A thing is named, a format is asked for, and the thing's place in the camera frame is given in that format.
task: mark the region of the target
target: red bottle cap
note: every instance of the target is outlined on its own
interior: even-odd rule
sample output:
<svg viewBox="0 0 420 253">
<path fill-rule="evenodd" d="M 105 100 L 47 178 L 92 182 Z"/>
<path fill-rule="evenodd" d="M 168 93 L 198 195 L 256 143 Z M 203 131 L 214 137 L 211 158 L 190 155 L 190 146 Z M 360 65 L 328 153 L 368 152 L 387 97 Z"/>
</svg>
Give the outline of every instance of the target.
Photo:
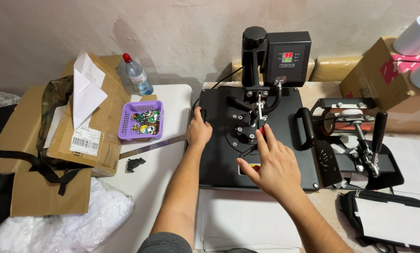
<svg viewBox="0 0 420 253">
<path fill-rule="evenodd" d="M 128 54 L 123 54 L 123 58 L 126 63 L 129 63 L 132 61 L 132 58 L 130 58 L 130 55 Z"/>
</svg>

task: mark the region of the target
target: heat press handle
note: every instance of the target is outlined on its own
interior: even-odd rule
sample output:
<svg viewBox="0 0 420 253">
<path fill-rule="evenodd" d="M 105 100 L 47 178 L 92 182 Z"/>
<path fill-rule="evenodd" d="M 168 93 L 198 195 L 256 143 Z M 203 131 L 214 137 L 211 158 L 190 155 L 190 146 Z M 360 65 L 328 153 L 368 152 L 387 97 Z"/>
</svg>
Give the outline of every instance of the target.
<svg viewBox="0 0 420 253">
<path fill-rule="evenodd" d="M 205 119 L 207 118 L 207 110 L 201 108 L 201 117 L 205 123 Z"/>
<path fill-rule="evenodd" d="M 313 130 L 312 116 L 310 110 L 307 107 L 301 107 L 297 110 L 295 115 L 296 118 L 302 118 L 303 129 L 305 130 L 305 143 L 301 146 L 301 149 L 307 150 L 314 146 L 316 142 L 315 132 Z"/>
<path fill-rule="evenodd" d="M 385 135 L 387 112 L 378 112 L 376 114 L 376 121 L 374 123 L 374 131 L 372 132 L 372 147 L 373 153 L 380 152 L 382 147 L 383 136 Z"/>
</svg>

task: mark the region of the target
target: hand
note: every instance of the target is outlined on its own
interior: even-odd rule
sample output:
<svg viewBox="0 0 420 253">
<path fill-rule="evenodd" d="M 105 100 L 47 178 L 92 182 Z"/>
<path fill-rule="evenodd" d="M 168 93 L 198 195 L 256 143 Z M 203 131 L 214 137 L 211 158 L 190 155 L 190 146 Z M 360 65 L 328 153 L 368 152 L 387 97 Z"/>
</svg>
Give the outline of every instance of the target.
<svg viewBox="0 0 420 253">
<path fill-rule="evenodd" d="M 186 138 L 190 146 L 204 149 L 205 144 L 210 140 L 213 129 L 208 122 L 202 120 L 201 108 L 194 109 L 194 118 L 186 130 Z"/>
<path fill-rule="evenodd" d="M 293 196 L 299 191 L 303 192 L 294 152 L 275 139 L 268 124 L 265 124 L 264 130 L 267 144 L 260 131 L 255 131 L 261 162 L 260 169 L 254 170 L 241 158 L 237 158 L 236 163 L 260 189 L 275 199 L 283 195 Z"/>
</svg>

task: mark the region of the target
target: heat press knob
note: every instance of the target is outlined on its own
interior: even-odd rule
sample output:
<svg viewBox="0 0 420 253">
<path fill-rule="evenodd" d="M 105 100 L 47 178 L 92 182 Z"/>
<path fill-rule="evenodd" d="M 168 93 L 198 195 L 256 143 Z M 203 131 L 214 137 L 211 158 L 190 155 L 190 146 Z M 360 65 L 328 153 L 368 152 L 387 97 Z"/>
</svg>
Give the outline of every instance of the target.
<svg viewBox="0 0 420 253">
<path fill-rule="evenodd" d="M 266 39 L 266 30 L 263 27 L 247 27 L 243 32 L 243 48 L 250 50 L 258 48 Z"/>
</svg>

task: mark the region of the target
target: white table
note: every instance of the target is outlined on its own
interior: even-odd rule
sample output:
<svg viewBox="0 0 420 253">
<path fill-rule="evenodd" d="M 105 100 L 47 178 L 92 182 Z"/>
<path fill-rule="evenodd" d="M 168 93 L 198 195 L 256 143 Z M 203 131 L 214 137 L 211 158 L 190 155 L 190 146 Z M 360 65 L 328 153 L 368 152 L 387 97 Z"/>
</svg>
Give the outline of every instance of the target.
<svg viewBox="0 0 420 253">
<path fill-rule="evenodd" d="M 149 142 L 124 141 L 121 153 L 164 141 L 186 132 L 190 119 L 192 89 L 186 84 L 155 85 L 154 94 L 163 102 L 164 125 L 161 139 Z M 140 100 L 132 95 L 132 102 Z M 130 159 L 143 158 L 146 163 L 128 173 L 128 158 L 119 160 L 116 175 L 100 180 L 129 194 L 135 210 L 128 220 L 94 252 L 136 252 L 147 238 L 160 210 L 169 179 L 182 159 L 185 141 L 154 149 Z"/>
</svg>

